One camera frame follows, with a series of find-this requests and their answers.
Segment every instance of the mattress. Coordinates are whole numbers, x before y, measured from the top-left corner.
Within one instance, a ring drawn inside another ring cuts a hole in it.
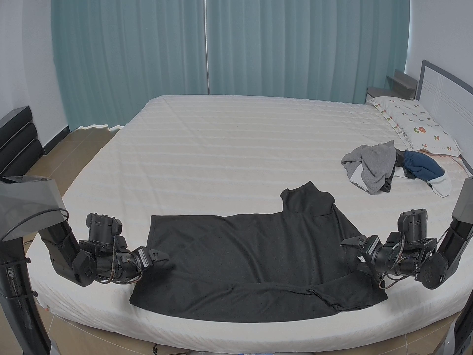
[[[451,157],[436,157],[452,179],[446,198],[420,180],[395,178],[390,193],[369,195],[340,164],[361,144],[394,140],[371,105],[291,98],[163,96],[151,100],[99,151],[63,200],[78,239],[86,216],[123,222],[130,249],[145,245],[152,214],[280,212],[282,190],[311,180],[365,235],[385,241],[399,214],[426,208],[428,235],[439,238],[467,177]],[[463,307],[473,288],[473,246],[436,290],[409,278],[388,299],[360,311],[292,322],[222,323],[169,317],[129,304],[133,286],[82,288],[54,272],[37,236],[28,251],[39,303],[66,319],[163,345],[215,353],[307,352],[362,346],[417,330]]]

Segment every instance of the teal curtain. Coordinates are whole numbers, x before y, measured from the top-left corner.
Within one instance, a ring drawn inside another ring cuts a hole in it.
[[[151,98],[207,94],[203,0],[51,0],[69,127],[125,125]]]
[[[364,103],[408,34],[409,0],[207,0],[210,93]]]

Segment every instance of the pillowcase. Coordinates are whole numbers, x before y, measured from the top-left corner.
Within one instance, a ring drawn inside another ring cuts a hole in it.
[[[391,124],[408,150],[460,156],[461,150],[455,139],[434,121],[417,100],[380,96],[370,99],[369,103]]]

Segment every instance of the white wall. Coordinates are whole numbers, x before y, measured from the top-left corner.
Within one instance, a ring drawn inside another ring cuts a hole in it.
[[[25,105],[43,146],[67,126],[52,58],[51,0],[0,0],[0,117]]]
[[[473,0],[411,0],[406,74],[423,59],[473,85]]]

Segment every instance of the gray nightstand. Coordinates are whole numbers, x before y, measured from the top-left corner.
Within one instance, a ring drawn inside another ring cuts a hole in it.
[[[368,87],[366,91],[366,101],[378,96],[393,96],[397,98],[414,98],[417,89],[417,80],[411,78],[399,70],[394,71],[394,76],[386,76],[391,89]]]

